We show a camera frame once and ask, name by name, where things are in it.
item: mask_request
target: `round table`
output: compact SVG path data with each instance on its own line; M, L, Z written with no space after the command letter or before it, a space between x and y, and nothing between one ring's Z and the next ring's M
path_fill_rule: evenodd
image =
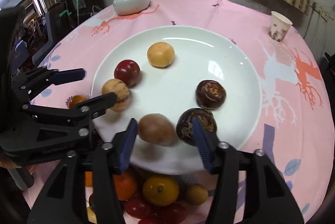
M305 222L321 205L334 155L334 124L319 68L298 31L291 27L282 43L268 35L270 16L227 0L151 0L137 14L118 16L113 6L73 30L41 63L48 69L84 68L80 82L50 86L32 104L66 108L71 96L89 95L93 76L104 57L119 43L143 30L164 25L191 25L233 41L254 64L263 89L263 109L257 128L242 150L262 148L282 172ZM56 162L39 165L35 184L24 196L33 205ZM205 171L183 176L200 183L210 198L199 207L181 202L183 223L204 223L214 194L216 176ZM244 211L245 176L240 175L235 221ZM125 213L126 222L137 223Z

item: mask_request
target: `red grape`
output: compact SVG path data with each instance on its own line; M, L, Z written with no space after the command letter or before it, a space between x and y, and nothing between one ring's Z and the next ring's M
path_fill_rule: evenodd
M135 85L140 80L140 67L130 59L121 61L114 70L114 78L122 80L128 87Z
M125 203L128 215L136 218L145 218L154 212L154 207L144 197L132 197Z
M172 203L162 207L157 216L160 219L160 224L179 224L186 218L187 210L184 206Z
M157 216L147 216L141 219L138 224L162 224Z

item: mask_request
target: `white paper cup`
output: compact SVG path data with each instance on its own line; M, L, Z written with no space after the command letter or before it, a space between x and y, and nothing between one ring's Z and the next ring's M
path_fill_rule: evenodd
M278 42L283 41L292 24L293 23L284 15L276 11L271 11L269 36Z

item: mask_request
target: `white plate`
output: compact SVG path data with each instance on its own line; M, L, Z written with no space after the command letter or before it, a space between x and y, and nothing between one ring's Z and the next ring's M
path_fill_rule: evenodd
M175 49L175 60L165 69L152 67L147 60L148 48L158 41ZM104 141L125 130L131 118L139 121L148 113L161 113L175 126L185 110L198 107L195 89L205 79L218 81L227 92L225 103L213 111L218 138L240 149L254 131L262 106L259 78L247 56L230 40L190 26L164 26L138 33L102 61L93 79L92 97L101 95L102 85L114 78L116 65L125 59L138 63L142 80L131 89L132 102L125 111L107 110L94 119ZM203 170L198 149L181 141L166 147L137 137L131 163L170 175Z

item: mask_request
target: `electrical outlet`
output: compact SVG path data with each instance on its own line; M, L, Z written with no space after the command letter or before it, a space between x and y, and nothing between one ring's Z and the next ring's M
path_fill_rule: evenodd
M322 7L316 2L314 2L313 6L314 6L314 10L316 11L316 13L322 15L322 12L323 12Z
M326 10L324 10L324 11L322 12L321 17L324 18L326 22L328 22L328 20L329 20L329 12L326 11Z

